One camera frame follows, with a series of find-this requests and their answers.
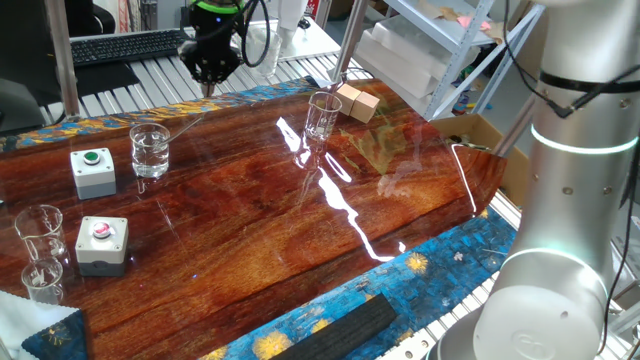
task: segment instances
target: green button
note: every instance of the green button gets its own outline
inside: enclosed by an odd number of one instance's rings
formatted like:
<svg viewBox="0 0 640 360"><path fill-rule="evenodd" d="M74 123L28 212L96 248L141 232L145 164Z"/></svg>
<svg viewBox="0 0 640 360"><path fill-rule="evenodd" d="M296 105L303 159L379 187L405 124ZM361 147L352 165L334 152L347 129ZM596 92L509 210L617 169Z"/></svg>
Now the green button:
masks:
<svg viewBox="0 0 640 360"><path fill-rule="evenodd" d="M87 165L95 165L100 162L100 155L97 152L89 151L84 154L84 162Z"/></svg>

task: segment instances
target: black keyboard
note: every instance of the black keyboard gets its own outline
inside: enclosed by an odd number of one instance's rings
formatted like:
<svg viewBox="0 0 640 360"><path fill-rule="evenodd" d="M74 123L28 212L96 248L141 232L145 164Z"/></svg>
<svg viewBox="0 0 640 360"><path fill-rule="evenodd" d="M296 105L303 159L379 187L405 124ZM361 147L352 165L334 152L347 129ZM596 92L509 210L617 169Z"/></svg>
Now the black keyboard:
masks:
<svg viewBox="0 0 640 360"><path fill-rule="evenodd" d="M79 40L71 42L71 54L75 66L170 56L188 38L181 30L163 30Z"/></svg>

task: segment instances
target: wooden cube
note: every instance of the wooden cube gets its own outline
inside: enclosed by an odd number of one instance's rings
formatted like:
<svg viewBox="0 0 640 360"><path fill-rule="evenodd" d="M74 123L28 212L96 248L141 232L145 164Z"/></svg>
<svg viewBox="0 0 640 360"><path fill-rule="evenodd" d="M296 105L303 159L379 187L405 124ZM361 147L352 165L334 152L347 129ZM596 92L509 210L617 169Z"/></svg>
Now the wooden cube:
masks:
<svg viewBox="0 0 640 360"><path fill-rule="evenodd" d="M350 115L366 124L375 114L378 103L380 99L363 91L353 103Z"/></svg>
<svg viewBox="0 0 640 360"><path fill-rule="evenodd" d="M360 96L361 92L362 91L354 89L347 84L342 85L334 94L338 99L340 99L340 102L342 102L340 112L348 116L353 108L353 103L356 101L356 98Z"/></svg>

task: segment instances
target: red button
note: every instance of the red button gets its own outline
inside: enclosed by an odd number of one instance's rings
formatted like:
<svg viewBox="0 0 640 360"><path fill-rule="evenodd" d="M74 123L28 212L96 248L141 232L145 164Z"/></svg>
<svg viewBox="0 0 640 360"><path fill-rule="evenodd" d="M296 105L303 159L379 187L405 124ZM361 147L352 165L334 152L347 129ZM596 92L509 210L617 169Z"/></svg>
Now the red button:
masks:
<svg viewBox="0 0 640 360"><path fill-rule="evenodd" d="M105 222L99 222L93 225L93 236L98 239L104 239L111 235L111 227Z"/></svg>

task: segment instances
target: glossy wooden tabletop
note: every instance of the glossy wooden tabletop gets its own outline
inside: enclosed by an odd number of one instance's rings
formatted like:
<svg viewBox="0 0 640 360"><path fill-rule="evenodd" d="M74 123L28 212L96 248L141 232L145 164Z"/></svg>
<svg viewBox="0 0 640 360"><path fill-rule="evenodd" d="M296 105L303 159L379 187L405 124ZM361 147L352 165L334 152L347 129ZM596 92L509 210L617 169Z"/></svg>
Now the glossy wooden tabletop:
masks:
<svg viewBox="0 0 640 360"><path fill-rule="evenodd" d="M155 181L136 178L128 129L0 155L0 290L27 297L13 229L27 206L62 211L73 264L83 216L126 217L125 276L76 274L63 305L82 309L92 358L195 358L488 205L503 159L447 146L381 82L352 85L379 116L339 117L324 146L302 136L310 94L220 110L171 143ZM69 153L100 147L117 194L81 201Z"/></svg>

